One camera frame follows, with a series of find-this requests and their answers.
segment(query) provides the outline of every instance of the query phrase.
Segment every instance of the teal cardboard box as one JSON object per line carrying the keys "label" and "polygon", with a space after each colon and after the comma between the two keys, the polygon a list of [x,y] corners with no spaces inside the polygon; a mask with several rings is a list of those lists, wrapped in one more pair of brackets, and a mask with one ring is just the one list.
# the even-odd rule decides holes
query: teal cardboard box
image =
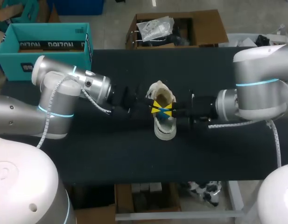
{"label": "teal cardboard box", "polygon": [[0,21],[0,30],[6,32],[8,26],[11,23],[32,23],[36,22],[38,12],[39,12],[39,3],[37,0],[4,0],[2,8],[7,6],[12,6],[21,3],[24,6],[23,12],[20,17],[14,17],[7,19],[3,22]]}
{"label": "teal cardboard box", "polygon": [[9,81],[31,80],[41,55],[91,70],[92,49],[89,23],[11,24],[0,44],[0,65]]}

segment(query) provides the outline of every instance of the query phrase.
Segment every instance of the box on floor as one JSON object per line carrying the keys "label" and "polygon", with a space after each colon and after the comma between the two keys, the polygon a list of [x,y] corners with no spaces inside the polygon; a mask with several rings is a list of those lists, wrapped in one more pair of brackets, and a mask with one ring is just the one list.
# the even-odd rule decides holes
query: box on floor
{"label": "box on floor", "polygon": [[174,26],[178,26],[180,36],[190,42],[189,46],[175,46],[175,48],[217,47],[219,43],[228,42],[218,10],[206,10],[181,13],[143,13],[136,14],[126,35],[126,49],[151,49],[139,45],[140,34],[137,23],[150,21],[165,16],[172,17]]}
{"label": "box on floor", "polygon": [[0,44],[0,65],[9,81],[30,81],[41,55],[91,70],[92,49],[89,23],[10,24]]}
{"label": "box on floor", "polygon": [[[71,199],[73,207],[80,207],[83,199],[89,200],[89,194],[84,187],[66,186],[68,195]],[[116,190],[113,188],[112,200],[107,200],[108,205],[95,208],[75,209],[75,216],[78,224],[115,224],[116,216]]]}
{"label": "box on floor", "polygon": [[[135,213],[134,197],[131,184],[117,184],[116,203],[118,213]],[[180,201],[175,183],[162,183],[161,192],[146,192],[146,197],[151,204],[157,205],[157,209],[142,209],[138,212],[169,212],[180,211]]]}
{"label": "box on floor", "polygon": [[0,30],[6,32],[8,26],[13,23],[33,23],[36,22],[36,18],[39,12],[39,3],[37,0],[4,0],[1,8],[16,5],[22,3],[24,9],[19,17],[13,17],[0,21]]}

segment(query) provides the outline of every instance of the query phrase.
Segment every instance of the black table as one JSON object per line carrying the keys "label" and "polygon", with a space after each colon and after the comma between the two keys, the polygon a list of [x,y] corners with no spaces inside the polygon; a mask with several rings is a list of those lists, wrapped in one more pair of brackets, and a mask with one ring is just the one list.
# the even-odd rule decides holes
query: black table
{"label": "black table", "polygon": [[[92,69],[114,83],[136,87],[144,95],[162,80],[178,99],[216,96],[234,88],[232,59],[241,48],[96,50]],[[7,82],[1,94],[37,105],[40,93],[29,82]],[[159,140],[153,119],[110,118],[80,99],[69,134],[45,140],[42,150],[68,184],[132,182],[229,181],[264,179],[276,169],[273,132],[265,122],[250,126],[188,131],[188,120],[177,120],[177,135]],[[276,121],[282,163],[288,164],[288,120]],[[39,138],[4,136],[36,146]]]}

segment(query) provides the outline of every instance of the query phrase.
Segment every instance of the plastic bag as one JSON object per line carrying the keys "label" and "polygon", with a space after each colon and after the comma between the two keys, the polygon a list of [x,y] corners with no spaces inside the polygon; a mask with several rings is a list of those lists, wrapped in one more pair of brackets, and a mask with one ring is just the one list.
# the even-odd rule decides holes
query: plastic bag
{"label": "plastic bag", "polygon": [[265,35],[270,40],[270,45],[287,44],[288,33],[285,25],[281,24],[274,32]]}
{"label": "plastic bag", "polygon": [[172,34],[174,19],[168,16],[137,23],[143,42]]}
{"label": "plastic bag", "polygon": [[221,181],[210,182],[187,182],[181,184],[182,188],[187,189],[191,196],[198,198],[214,207],[218,206],[219,195],[222,189]]}

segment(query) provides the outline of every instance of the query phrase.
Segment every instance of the white sneaker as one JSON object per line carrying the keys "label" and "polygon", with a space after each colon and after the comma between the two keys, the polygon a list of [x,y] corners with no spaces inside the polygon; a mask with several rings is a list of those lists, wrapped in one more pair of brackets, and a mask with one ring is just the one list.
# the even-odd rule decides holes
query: white sneaker
{"label": "white sneaker", "polygon": [[[172,91],[161,81],[153,83],[146,97],[154,99],[162,108],[176,102],[176,98]],[[176,135],[176,118],[163,117],[162,113],[153,113],[154,117],[154,132],[161,140],[171,140]]]}

